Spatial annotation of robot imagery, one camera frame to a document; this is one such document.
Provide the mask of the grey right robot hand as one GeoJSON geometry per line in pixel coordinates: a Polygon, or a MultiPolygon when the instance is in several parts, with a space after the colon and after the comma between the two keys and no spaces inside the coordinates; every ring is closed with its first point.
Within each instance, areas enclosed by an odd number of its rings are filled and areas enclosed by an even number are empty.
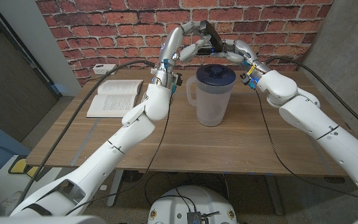
{"type": "Polygon", "coordinates": [[[226,60],[238,64],[239,66],[247,67],[250,76],[258,82],[264,74],[271,71],[271,69],[259,60],[257,54],[252,50],[252,47],[242,40],[223,40],[223,51],[213,52],[209,55],[215,58],[225,58],[226,60]]]}

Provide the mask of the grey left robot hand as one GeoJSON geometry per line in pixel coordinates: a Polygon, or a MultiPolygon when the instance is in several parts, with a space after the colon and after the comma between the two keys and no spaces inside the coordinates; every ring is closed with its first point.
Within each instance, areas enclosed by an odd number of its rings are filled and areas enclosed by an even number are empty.
{"type": "Polygon", "coordinates": [[[213,38],[215,33],[214,27],[208,21],[187,22],[173,29],[161,47],[158,65],[153,70],[153,74],[156,76],[156,81],[153,83],[170,88],[174,79],[172,72],[176,61],[189,62],[213,38]],[[177,50],[182,45],[184,37],[191,32],[198,34],[201,37],[200,40],[178,53],[177,50]]]}

